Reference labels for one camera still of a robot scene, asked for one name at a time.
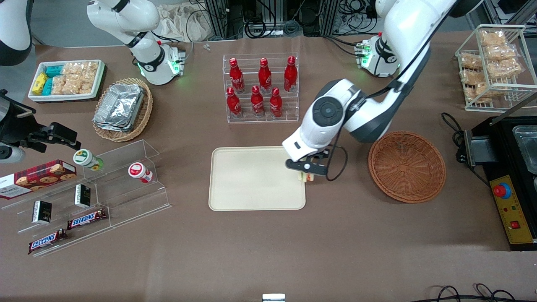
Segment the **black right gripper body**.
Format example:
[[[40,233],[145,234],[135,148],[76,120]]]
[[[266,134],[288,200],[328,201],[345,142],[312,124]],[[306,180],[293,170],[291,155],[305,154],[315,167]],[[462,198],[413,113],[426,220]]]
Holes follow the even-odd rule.
[[[1,153],[23,153],[25,148],[45,153],[50,126],[39,124],[35,109],[16,102],[7,93],[1,90]]]

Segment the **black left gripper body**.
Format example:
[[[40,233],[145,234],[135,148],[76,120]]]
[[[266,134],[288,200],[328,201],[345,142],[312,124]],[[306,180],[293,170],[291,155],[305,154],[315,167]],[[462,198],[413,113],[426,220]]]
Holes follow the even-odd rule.
[[[330,152],[318,152],[313,155],[305,156],[297,162],[288,159],[285,161],[285,166],[288,169],[300,171],[303,173],[326,176],[328,167],[323,164],[323,160],[329,157]]]

